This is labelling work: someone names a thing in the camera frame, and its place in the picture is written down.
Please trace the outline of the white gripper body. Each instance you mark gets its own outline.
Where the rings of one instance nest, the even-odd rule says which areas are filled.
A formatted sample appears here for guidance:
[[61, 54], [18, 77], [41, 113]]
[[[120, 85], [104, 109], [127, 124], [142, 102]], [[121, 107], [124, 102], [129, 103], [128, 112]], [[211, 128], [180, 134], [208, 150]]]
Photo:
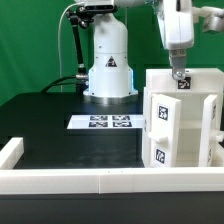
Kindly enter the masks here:
[[165, 49], [186, 49], [193, 46], [194, 28], [191, 0], [159, 0], [157, 19]]

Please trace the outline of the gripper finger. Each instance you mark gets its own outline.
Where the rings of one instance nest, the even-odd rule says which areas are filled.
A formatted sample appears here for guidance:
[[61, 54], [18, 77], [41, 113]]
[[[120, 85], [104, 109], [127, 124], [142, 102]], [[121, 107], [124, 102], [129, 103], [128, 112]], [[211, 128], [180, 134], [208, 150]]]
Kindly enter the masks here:
[[185, 78], [186, 50], [170, 50], [169, 62], [172, 68], [172, 78], [174, 80], [183, 80]]

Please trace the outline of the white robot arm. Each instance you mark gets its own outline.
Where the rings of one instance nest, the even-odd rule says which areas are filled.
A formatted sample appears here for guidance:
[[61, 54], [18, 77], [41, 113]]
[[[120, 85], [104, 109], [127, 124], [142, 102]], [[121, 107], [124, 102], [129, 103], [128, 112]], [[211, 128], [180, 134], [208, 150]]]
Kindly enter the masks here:
[[186, 50], [193, 46], [192, 0], [83, 0], [94, 18], [94, 64], [89, 70], [86, 99], [102, 104], [134, 99], [133, 70], [128, 65], [128, 31], [114, 17], [119, 8], [150, 4], [159, 23], [163, 47], [169, 51], [172, 78], [185, 77]]

